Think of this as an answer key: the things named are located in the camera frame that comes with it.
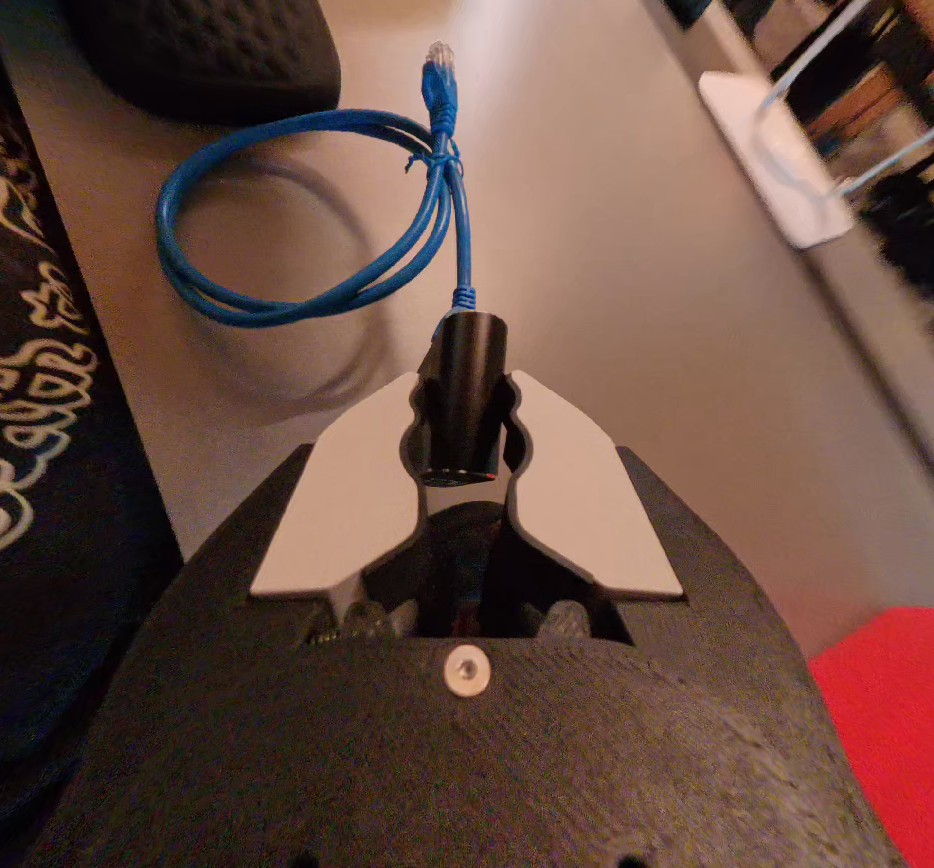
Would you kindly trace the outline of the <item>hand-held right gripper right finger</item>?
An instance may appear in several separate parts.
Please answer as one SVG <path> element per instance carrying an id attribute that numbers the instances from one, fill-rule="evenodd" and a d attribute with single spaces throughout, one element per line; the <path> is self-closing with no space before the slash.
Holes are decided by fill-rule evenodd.
<path id="1" fill-rule="evenodd" d="M 513 371 L 506 384 L 506 506 L 520 538 L 613 596 L 683 597 L 610 436 L 528 373 Z"/>

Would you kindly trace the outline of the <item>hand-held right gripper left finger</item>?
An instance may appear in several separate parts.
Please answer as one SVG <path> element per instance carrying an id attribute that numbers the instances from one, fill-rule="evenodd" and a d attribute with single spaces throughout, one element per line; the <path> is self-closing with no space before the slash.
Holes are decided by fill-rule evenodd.
<path id="1" fill-rule="evenodd" d="M 418 376 L 407 372 L 319 436 L 251 582 L 265 599 L 324 597 L 343 621 L 365 571 L 414 540 L 424 494 L 403 463 Z"/>

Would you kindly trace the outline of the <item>red plastic bin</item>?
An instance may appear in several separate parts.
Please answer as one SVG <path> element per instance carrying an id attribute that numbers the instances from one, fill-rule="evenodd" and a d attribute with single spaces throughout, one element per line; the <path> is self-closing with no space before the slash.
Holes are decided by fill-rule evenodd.
<path id="1" fill-rule="evenodd" d="M 910 866 L 933 865 L 933 609 L 888 609 L 810 661 L 862 790 Z"/>

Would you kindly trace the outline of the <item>black textured cushion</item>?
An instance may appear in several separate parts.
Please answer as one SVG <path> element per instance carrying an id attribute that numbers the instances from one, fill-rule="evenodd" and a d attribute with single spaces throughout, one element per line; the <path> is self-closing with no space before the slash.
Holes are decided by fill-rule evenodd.
<path id="1" fill-rule="evenodd" d="M 335 109 L 341 65 L 319 0 L 57 0 L 123 101 L 180 123 L 246 127 Z"/>

